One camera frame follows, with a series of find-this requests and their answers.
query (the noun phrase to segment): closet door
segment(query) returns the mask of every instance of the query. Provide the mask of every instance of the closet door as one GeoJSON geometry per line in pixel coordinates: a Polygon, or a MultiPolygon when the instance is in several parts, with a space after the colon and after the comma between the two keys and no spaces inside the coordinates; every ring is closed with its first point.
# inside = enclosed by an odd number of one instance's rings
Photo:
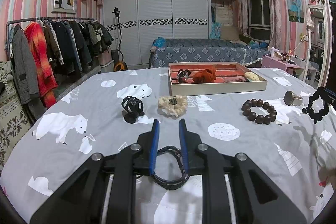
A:
{"type": "Polygon", "coordinates": [[[208,0],[172,0],[174,38],[209,38],[208,0]]]}
{"type": "Polygon", "coordinates": [[[112,37],[113,48],[119,45],[120,33],[117,26],[118,19],[112,14],[114,8],[120,11],[121,51],[127,65],[140,65],[140,45],[137,27],[137,0],[104,0],[104,23],[112,37]]]}
{"type": "Polygon", "coordinates": [[[141,61],[148,64],[153,40],[173,38],[171,0],[138,0],[141,61]]]}

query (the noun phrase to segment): tray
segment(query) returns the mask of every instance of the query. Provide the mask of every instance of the tray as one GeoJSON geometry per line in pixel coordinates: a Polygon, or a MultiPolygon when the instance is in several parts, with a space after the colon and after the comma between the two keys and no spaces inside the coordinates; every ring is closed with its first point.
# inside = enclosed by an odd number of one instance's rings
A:
{"type": "Polygon", "coordinates": [[[251,71],[248,68],[242,66],[237,62],[182,62],[182,63],[169,63],[169,87],[170,95],[209,95],[209,94],[223,94],[223,93],[236,93],[236,92],[249,92],[265,90],[267,86],[267,80],[258,75],[255,71],[251,71]],[[191,84],[193,82],[192,75],[199,70],[204,70],[210,66],[215,66],[216,82],[206,84],[191,84]],[[173,84],[172,78],[179,71],[179,69],[188,69],[191,71],[188,83],[185,84],[173,84]],[[225,83],[221,80],[221,75],[244,75],[246,72],[253,72],[258,75],[259,82],[233,82],[225,83]]]}

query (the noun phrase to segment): wooden bead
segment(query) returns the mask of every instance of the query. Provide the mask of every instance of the wooden bead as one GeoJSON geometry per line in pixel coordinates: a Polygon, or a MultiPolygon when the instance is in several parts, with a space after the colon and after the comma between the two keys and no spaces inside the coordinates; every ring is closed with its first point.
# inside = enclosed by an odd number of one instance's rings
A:
{"type": "Polygon", "coordinates": [[[257,101],[257,107],[262,107],[263,104],[264,104],[264,101],[263,101],[263,100],[259,99],[259,100],[257,101]]]}
{"type": "Polygon", "coordinates": [[[241,110],[245,110],[246,108],[251,108],[251,105],[249,104],[243,104],[243,106],[241,107],[241,110]]]}
{"type": "Polygon", "coordinates": [[[269,102],[264,102],[264,104],[262,105],[262,108],[263,109],[268,109],[268,107],[269,107],[269,102]]]}
{"type": "Polygon", "coordinates": [[[274,122],[277,117],[274,113],[270,113],[269,116],[271,117],[271,122],[274,122]]]}
{"type": "Polygon", "coordinates": [[[267,112],[271,113],[273,110],[274,110],[274,106],[269,106],[268,109],[267,109],[267,112]]]}
{"type": "Polygon", "coordinates": [[[250,115],[247,117],[249,121],[254,121],[257,117],[257,114],[255,112],[251,112],[250,115]]]}
{"type": "Polygon", "coordinates": [[[272,118],[269,115],[266,115],[264,117],[264,124],[270,124],[271,120],[272,120],[272,118]]]}
{"type": "Polygon", "coordinates": [[[255,119],[255,122],[258,124],[262,124],[264,122],[264,116],[258,115],[257,118],[255,119]]]}
{"type": "Polygon", "coordinates": [[[250,107],[252,106],[252,102],[251,102],[251,100],[247,100],[247,101],[245,102],[245,104],[249,104],[250,107]]]}
{"type": "Polygon", "coordinates": [[[257,105],[257,100],[256,100],[256,99],[252,99],[252,100],[251,100],[251,103],[252,103],[252,105],[251,105],[251,106],[253,106],[253,107],[254,107],[254,106],[256,106],[256,105],[257,105]]]}
{"type": "Polygon", "coordinates": [[[245,108],[245,110],[243,111],[243,115],[246,117],[250,115],[250,113],[251,113],[251,108],[245,108]]]}

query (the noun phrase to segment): silver bolt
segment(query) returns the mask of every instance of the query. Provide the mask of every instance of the silver bolt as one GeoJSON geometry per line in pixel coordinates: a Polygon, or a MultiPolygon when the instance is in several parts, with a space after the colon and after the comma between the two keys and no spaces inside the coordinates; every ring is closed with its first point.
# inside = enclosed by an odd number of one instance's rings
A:
{"type": "Polygon", "coordinates": [[[241,161],[244,161],[244,160],[247,159],[247,156],[246,156],[246,154],[244,154],[244,153],[238,153],[238,154],[237,154],[237,159],[239,159],[239,160],[241,160],[241,161]]]}
{"type": "Polygon", "coordinates": [[[208,146],[205,143],[200,143],[197,148],[201,151],[205,151],[208,149],[208,146]]]}
{"type": "Polygon", "coordinates": [[[101,154],[100,153],[94,153],[91,158],[94,160],[94,161],[98,161],[98,160],[101,160],[101,154]]]}
{"type": "Polygon", "coordinates": [[[138,151],[138,150],[140,150],[140,148],[141,148],[141,145],[138,144],[138,143],[134,143],[134,144],[131,145],[131,149],[133,151],[138,151]]]}

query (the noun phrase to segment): mirror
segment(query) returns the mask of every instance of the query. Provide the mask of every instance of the mirror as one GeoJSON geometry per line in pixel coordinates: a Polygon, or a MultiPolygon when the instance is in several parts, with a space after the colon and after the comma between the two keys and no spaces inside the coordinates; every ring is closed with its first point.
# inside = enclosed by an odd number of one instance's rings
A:
{"type": "Polygon", "coordinates": [[[305,82],[317,89],[320,81],[325,42],[325,22],[323,8],[319,6],[309,5],[310,19],[314,27],[311,29],[309,38],[310,52],[307,54],[309,65],[305,82]]]}

